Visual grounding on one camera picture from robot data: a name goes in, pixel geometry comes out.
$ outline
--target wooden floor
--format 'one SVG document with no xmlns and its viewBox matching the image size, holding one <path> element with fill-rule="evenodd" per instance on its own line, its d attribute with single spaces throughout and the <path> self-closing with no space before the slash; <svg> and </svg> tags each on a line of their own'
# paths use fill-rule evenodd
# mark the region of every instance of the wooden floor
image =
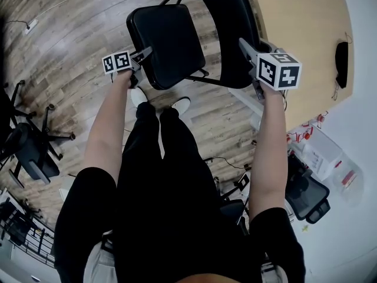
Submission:
<svg viewBox="0 0 377 283">
<path fill-rule="evenodd" d="M 9 20 L 30 22 L 50 7 L 65 0 L 0 0 L 0 9 Z M 57 162 L 61 176 L 76 175 L 90 127 L 106 95 L 111 81 L 105 76 L 101 58 L 112 52 L 132 50 L 133 44 L 126 27 L 127 15 L 137 7 L 155 5 L 161 0 L 69 0 L 38 17 L 38 25 L 29 35 L 25 25 L 11 23 L 6 28 L 8 94 L 19 80 L 26 80 L 21 90 L 19 108 L 36 111 L 41 124 L 44 108 L 54 104 L 49 127 L 58 134 L 74 132 L 75 141 L 54 143 L 64 158 Z M 205 69 L 211 77 L 219 77 L 221 53 L 217 32 L 202 0 L 183 0 L 193 17 L 206 57 Z M 147 80 L 141 84 L 151 103 L 162 108 L 176 98 L 189 96 L 191 107 L 183 116 L 195 136 L 202 158 L 221 156 L 238 167 L 253 158 L 251 111 L 224 87 L 201 82 L 183 81 L 168 91 L 153 89 Z M 135 123 L 135 107 L 127 102 L 124 143 Z M 22 190 L 14 185 L 8 168 L 0 173 L 0 187 L 7 187 L 17 198 L 28 198 L 42 209 L 44 221 L 54 227 L 62 206 L 59 187 L 62 179 L 55 177 L 45 186 L 21 172 Z M 222 183 L 238 178 L 244 171 L 230 167 L 217 159 L 210 165 L 213 176 Z"/>
</svg>

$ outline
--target cable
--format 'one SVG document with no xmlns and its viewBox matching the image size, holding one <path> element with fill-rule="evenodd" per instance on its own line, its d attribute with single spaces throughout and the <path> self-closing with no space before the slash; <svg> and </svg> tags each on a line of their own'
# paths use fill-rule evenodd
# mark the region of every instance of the cable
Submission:
<svg viewBox="0 0 377 283">
<path fill-rule="evenodd" d="M 30 29 L 30 26 L 29 26 L 29 24 L 28 24 L 27 22 L 25 22 L 25 21 L 12 20 L 12 21 L 8 21 L 8 22 L 6 22 L 5 24 L 7 24 L 7 23 L 12 23 L 12 22 L 20 22 L 20 23 L 25 23 L 25 24 L 26 24 L 26 28 L 27 28 L 27 29 Z"/>
<path fill-rule="evenodd" d="M 335 80 L 335 89 L 334 89 L 334 94 L 333 96 L 331 96 L 331 98 L 336 101 L 336 99 L 338 98 L 338 90 L 339 90 L 339 84 L 338 82 Z"/>
<path fill-rule="evenodd" d="M 287 107 L 288 107 L 288 102 L 287 102 L 287 98 L 286 98 L 287 95 L 288 95 L 288 90 L 283 90 L 282 96 L 284 98 L 284 111 L 286 111 Z"/>
<path fill-rule="evenodd" d="M 345 32 L 345 34 L 346 34 L 346 38 L 347 38 L 347 43 L 348 43 L 348 44 L 352 44 L 352 43 L 353 43 L 353 39 L 350 37 L 349 34 L 347 34 L 347 32 Z"/>
<path fill-rule="evenodd" d="M 245 168 L 244 167 L 236 167 L 236 166 L 233 166 L 231 163 L 228 162 L 228 160 L 225 158 L 225 157 L 210 157 L 210 158 L 207 158 L 206 160 L 212 160 L 212 159 L 223 159 L 226 161 L 226 163 L 231 166 L 231 167 L 234 167 L 235 169 L 242 169 L 244 170 Z"/>
</svg>

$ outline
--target plastic container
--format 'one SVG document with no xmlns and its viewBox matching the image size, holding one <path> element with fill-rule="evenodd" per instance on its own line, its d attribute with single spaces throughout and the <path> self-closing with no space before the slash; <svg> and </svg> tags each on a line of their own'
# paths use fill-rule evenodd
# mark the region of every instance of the plastic container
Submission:
<svg viewBox="0 0 377 283">
<path fill-rule="evenodd" d="M 334 185 L 342 199 L 349 205 L 356 206 L 361 202 L 364 193 L 362 170 L 345 153 L 340 159 L 341 162 L 335 166 L 326 180 Z"/>
</svg>

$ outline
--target white sneaker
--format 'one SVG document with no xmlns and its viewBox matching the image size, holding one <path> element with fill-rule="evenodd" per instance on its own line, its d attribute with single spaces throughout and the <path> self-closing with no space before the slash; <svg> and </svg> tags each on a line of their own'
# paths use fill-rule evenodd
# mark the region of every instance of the white sneaker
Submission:
<svg viewBox="0 0 377 283">
<path fill-rule="evenodd" d="M 179 116 L 182 116 L 182 114 L 185 113 L 187 109 L 189 109 L 190 104 L 190 99 L 188 97 L 183 97 L 176 101 L 173 105 L 171 105 L 171 108 L 176 109 L 179 113 Z"/>
<path fill-rule="evenodd" d="M 137 108 L 141 103 L 148 102 L 147 96 L 141 90 L 140 87 L 135 89 L 131 89 L 131 100 L 134 103 L 135 107 Z"/>
</svg>

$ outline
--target black folding chair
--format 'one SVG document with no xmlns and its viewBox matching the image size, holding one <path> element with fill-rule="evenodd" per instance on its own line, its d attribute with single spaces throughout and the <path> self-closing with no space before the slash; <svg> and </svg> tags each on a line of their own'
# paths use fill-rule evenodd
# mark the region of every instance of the black folding chair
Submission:
<svg viewBox="0 0 377 283">
<path fill-rule="evenodd" d="M 127 28 L 136 53 L 151 47 L 153 52 L 143 60 L 145 74 L 151 85 L 168 89 L 183 79 L 202 81 L 230 88 L 245 88 L 252 83 L 249 71 L 253 68 L 239 46 L 243 38 L 260 52 L 271 52 L 261 42 L 249 0 L 203 0 L 208 7 L 221 49 L 221 77 L 206 78 L 206 62 L 188 8 L 180 4 L 135 9 L 127 18 Z M 192 76 L 200 71 L 203 77 Z"/>
</svg>

